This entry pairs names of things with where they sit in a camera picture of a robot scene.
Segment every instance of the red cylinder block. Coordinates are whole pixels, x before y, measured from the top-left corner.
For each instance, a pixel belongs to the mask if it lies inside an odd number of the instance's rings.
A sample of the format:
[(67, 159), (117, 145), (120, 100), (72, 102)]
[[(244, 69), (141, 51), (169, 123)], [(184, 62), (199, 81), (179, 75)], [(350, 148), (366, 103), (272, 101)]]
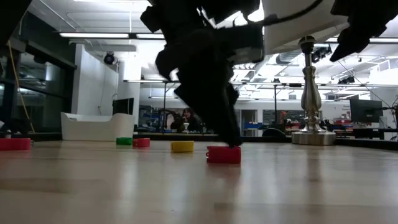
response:
[(242, 155), (240, 147), (208, 146), (207, 162), (214, 164), (240, 164)]
[(132, 140), (133, 147), (150, 147), (150, 139), (133, 139)]
[(0, 151), (30, 150), (30, 139), (0, 139)]

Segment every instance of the woman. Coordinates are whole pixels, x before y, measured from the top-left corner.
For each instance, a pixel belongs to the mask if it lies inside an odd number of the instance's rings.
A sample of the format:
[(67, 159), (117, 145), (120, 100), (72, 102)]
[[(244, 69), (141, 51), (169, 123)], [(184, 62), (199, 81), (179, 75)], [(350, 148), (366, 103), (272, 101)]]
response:
[(200, 123), (194, 116), (194, 112), (191, 108), (185, 108), (182, 115), (182, 119), (175, 120), (172, 123), (172, 129), (177, 129), (178, 132), (182, 132), (185, 130), (184, 123), (189, 123), (188, 131), (201, 131)]

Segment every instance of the silver lamp base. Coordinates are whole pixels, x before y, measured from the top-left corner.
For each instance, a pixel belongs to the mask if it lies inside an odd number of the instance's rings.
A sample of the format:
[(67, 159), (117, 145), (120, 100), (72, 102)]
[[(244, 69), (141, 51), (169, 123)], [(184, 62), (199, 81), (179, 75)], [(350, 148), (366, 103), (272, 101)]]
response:
[(335, 144), (336, 133), (325, 131), (323, 133), (292, 133), (293, 144), (310, 146), (332, 146)]

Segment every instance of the yellow cylinder block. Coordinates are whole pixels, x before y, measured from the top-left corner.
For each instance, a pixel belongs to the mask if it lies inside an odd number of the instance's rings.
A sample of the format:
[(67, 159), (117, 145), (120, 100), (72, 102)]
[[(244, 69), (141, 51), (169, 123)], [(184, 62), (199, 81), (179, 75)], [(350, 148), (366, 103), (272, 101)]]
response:
[(172, 153), (193, 152), (193, 141), (174, 141), (170, 143)]

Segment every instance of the computer monitor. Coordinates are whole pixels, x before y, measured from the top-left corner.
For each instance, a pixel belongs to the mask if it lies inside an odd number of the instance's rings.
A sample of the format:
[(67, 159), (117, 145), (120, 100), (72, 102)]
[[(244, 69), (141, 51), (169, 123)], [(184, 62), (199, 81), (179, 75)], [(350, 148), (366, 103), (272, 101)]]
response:
[(383, 116), (382, 103), (376, 100), (349, 100), (351, 121), (362, 123), (378, 123)]
[(114, 100), (112, 105), (113, 105), (113, 114), (124, 113), (132, 115), (132, 110), (134, 107), (134, 98)]

